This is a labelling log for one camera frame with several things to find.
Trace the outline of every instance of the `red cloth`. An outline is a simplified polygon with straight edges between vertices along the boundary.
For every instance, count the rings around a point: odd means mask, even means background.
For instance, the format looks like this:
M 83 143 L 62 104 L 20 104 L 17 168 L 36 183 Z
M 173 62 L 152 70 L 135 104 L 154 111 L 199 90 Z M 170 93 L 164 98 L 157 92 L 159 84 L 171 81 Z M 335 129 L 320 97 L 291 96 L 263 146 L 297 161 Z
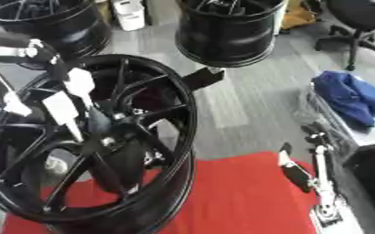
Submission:
M 186 204 L 162 234 L 316 233 L 308 216 L 316 195 L 304 194 L 285 178 L 277 165 L 277 154 L 197 161 L 196 168 Z M 77 183 L 70 197 L 76 197 L 77 202 L 84 199 L 82 191 L 87 184 Z M 97 201 L 92 204 L 106 201 L 105 193 L 97 190 L 93 186 L 89 193 Z M 41 225 L 9 216 L 4 233 L 47 232 Z

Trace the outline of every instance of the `chair base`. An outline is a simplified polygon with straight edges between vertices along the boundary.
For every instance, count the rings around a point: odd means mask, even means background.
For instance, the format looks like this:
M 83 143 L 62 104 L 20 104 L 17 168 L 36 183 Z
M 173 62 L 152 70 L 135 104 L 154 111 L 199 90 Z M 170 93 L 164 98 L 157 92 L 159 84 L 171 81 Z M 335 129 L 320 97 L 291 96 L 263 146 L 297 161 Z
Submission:
M 354 33 L 351 33 L 344 27 L 332 26 L 329 32 L 330 37 L 320 38 L 315 45 L 315 49 L 320 51 L 324 44 L 327 42 L 342 42 L 349 44 L 349 58 L 347 70 L 355 69 L 355 62 L 357 57 L 357 51 L 359 47 L 368 48 L 375 51 L 375 37 L 374 33 L 364 33 L 361 30 L 356 30 Z

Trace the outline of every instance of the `blue jacket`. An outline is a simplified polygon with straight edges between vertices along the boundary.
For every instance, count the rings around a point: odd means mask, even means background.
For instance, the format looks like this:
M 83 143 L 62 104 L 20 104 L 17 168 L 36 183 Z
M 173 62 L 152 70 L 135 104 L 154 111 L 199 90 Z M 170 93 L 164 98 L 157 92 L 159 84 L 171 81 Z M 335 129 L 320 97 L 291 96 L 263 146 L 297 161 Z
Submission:
M 344 72 L 324 71 L 313 79 L 315 90 L 346 121 L 375 124 L 375 87 Z

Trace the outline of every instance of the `gray carpet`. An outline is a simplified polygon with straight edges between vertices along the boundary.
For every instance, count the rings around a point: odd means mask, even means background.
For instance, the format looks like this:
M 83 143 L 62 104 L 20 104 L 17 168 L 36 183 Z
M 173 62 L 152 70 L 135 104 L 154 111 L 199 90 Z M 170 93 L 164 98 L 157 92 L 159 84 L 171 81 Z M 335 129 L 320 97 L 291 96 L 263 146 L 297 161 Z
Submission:
M 201 68 L 177 51 L 174 34 L 178 10 L 174 1 L 152 0 L 150 4 L 155 26 L 134 32 L 114 29 L 112 43 L 103 53 L 149 57 L 182 75 Z M 245 68 L 228 69 L 223 82 L 196 93 L 199 128 L 195 150 L 199 158 L 277 151 L 289 142 L 296 159 L 311 161 L 306 151 L 309 145 L 293 112 L 298 92 L 314 76 L 326 69 L 342 70 L 346 66 L 346 48 L 335 45 L 322 52 L 313 49 L 315 40 L 327 35 L 328 25 L 317 23 L 279 36 L 270 57 Z M 18 87 L 37 76 L 16 66 L 2 65 L 0 70 Z M 375 85 L 375 53 L 361 49 L 353 73 Z M 339 176 L 347 181 L 343 185 L 351 204 L 360 213 L 361 225 L 367 233 L 375 233 L 375 213 L 365 193 L 345 171 L 339 170 Z

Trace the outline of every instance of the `black alloy wheel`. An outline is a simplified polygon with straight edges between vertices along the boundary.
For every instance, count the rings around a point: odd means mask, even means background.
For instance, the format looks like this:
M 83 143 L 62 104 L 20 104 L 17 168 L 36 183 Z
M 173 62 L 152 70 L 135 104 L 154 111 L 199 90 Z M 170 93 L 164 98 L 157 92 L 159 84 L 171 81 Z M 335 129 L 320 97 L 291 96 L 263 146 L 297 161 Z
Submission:
M 75 66 L 91 71 L 96 84 L 93 111 L 86 113 L 80 99 L 71 97 L 84 143 L 57 126 L 41 104 L 64 89 L 48 75 L 19 93 L 33 114 L 0 111 L 0 207 L 61 233 L 157 231 L 179 211 L 192 185 L 194 97 L 172 69 L 148 58 L 102 55 L 81 58 Z M 173 143 L 161 137 L 164 122 L 177 132 Z M 44 166 L 55 150 L 74 160 L 53 184 L 44 179 Z M 89 207 L 67 204 L 70 187 L 86 173 L 115 199 Z M 44 187 L 52 187 L 45 197 Z

